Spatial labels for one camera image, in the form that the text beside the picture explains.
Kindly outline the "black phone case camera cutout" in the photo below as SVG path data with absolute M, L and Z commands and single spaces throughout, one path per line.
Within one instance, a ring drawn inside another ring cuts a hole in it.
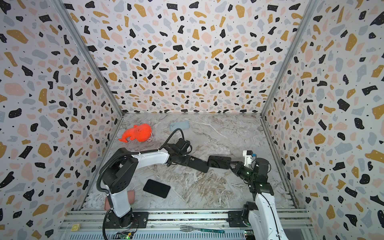
M 209 156 L 207 166 L 209 168 L 217 168 L 229 170 L 231 168 L 232 159 L 223 156 Z

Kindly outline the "blue phone black screen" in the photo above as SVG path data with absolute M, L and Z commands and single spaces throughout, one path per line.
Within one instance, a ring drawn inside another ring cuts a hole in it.
M 192 168 L 202 173 L 207 173 L 209 170 L 208 162 L 190 155 L 182 156 L 179 165 Z

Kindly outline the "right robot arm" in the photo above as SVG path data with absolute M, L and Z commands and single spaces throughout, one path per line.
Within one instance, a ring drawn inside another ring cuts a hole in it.
M 270 163 L 263 158 L 256 158 L 254 167 L 247 167 L 242 162 L 230 163 L 230 169 L 248 185 L 256 205 L 255 210 L 246 210 L 247 223 L 252 227 L 257 240 L 287 240 L 275 204 L 275 194 L 268 182 Z

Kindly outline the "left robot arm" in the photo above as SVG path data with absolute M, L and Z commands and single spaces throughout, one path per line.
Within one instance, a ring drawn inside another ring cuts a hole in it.
M 177 143 L 165 143 L 160 148 L 141 152 L 118 149 L 102 166 L 96 188 L 105 193 L 112 213 L 119 221 L 131 222 L 133 210 L 129 203 L 127 187 L 136 170 L 157 165 L 188 165 L 192 149 L 190 141 L 180 138 Z

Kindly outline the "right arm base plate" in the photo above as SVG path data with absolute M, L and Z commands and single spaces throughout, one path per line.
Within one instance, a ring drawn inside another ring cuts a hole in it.
M 230 228 L 247 227 L 242 211 L 228 211 L 227 222 Z

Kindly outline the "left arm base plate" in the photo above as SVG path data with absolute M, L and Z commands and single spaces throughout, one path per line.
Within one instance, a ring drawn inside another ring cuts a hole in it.
M 149 212 L 132 212 L 119 218 L 112 211 L 105 223 L 106 229 L 145 229 L 149 218 Z

